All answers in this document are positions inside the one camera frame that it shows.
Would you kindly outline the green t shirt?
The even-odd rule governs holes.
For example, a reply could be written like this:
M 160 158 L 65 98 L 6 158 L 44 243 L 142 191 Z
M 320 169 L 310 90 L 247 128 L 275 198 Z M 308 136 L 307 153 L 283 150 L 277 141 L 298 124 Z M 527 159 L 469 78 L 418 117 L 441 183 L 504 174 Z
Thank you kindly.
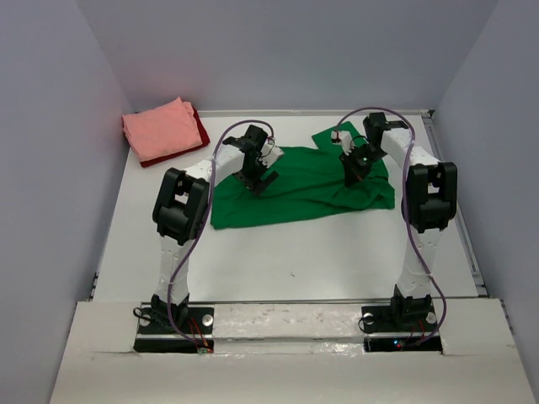
M 216 230 L 308 221 L 330 215 L 395 208 L 395 190 L 384 162 L 367 178 L 344 186 L 340 146 L 327 129 L 312 136 L 314 148 L 283 147 L 272 166 L 279 177 L 258 197 L 229 177 L 215 189 L 211 225 Z

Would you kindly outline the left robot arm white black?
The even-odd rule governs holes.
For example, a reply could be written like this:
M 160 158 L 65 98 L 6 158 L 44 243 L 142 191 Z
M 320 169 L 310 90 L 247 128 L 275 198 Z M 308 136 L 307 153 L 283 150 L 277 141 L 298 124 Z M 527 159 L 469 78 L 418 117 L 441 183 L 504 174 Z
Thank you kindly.
M 151 313 L 164 330 L 183 333 L 189 314 L 189 258 L 210 218 L 216 186 L 233 177 L 258 197 L 278 178 L 270 168 L 283 155 L 269 123 L 241 120 L 224 131 L 210 157 L 165 172 L 152 211 L 161 259 L 151 298 Z

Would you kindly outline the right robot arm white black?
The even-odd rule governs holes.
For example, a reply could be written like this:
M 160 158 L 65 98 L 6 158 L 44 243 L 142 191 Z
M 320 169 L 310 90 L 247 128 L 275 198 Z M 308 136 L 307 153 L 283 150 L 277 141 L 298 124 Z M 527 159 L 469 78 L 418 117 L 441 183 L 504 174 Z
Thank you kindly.
M 331 134 L 331 141 L 342 148 L 344 183 L 351 187 L 365 180 L 376 163 L 390 157 L 402 170 L 407 246 L 389 304 L 363 308 L 359 328 L 366 334 L 419 329 L 424 338 L 432 338 L 446 318 L 445 312 L 435 314 L 431 293 L 441 288 L 432 267 L 442 232 L 456 216 L 457 167 L 420 146 L 415 128 L 403 115 L 386 108 L 365 111 L 361 145 L 356 145 L 342 120 Z

